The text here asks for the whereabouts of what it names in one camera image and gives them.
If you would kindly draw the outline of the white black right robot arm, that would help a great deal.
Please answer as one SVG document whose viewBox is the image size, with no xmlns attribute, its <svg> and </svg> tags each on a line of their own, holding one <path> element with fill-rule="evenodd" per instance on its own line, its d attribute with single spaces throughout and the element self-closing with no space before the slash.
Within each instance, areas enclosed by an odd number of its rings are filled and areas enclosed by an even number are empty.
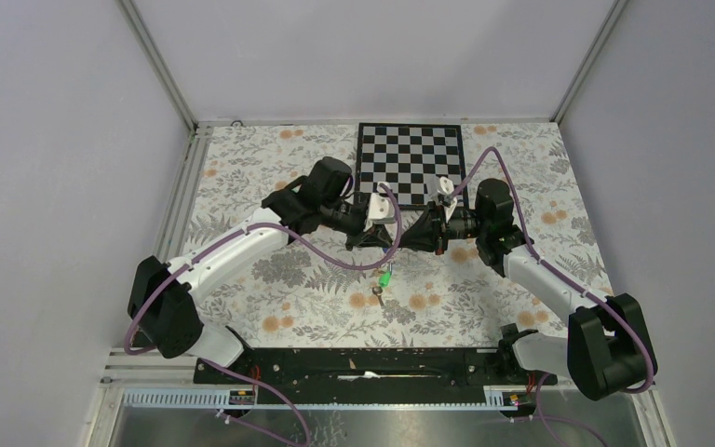
<svg viewBox="0 0 715 447">
<path fill-rule="evenodd" d="M 485 265 L 540 299 L 566 325 L 563 337 L 505 329 L 496 360 L 502 379 L 518 384 L 532 372 L 550 373 L 570 379 L 591 400 L 653 384 L 658 364 L 639 302 L 627 293 L 599 297 L 544 259 L 514 217 L 508 184 L 482 181 L 473 208 L 459 205 L 446 177 L 429 177 L 425 190 L 425 210 L 402 235 L 401 248 L 441 255 L 452 241 L 472 238 Z"/>
</svg>

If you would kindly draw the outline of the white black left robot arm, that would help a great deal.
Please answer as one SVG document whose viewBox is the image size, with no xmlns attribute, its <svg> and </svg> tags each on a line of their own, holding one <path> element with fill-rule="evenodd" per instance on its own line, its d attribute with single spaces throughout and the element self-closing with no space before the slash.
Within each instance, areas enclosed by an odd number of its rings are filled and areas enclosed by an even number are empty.
<svg viewBox="0 0 715 447">
<path fill-rule="evenodd" d="M 166 262 L 155 256 L 142 260 L 128 302 L 125 352 L 157 350 L 166 359 L 192 356 L 215 363 L 228 382 L 246 379 L 252 360 L 244 352 L 244 342 L 227 327 L 204 322 L 200 304 L 235 274 L 293 242 L 353 271 L 390 261 L 402 234 L 398 201 L 388 183 L 379 183 L 374 193 L 347 198 L 344 191 L 352 181 L 352 171 L 343 161 L 325 156 L 308 174 L 271 193 L 248 218 L 207 245 Z M 387 251 L 366 266 L 347 264 L 304 239 L 320 226 L 346 235 L 351 248 L 366 243 Z"/>
</svg>

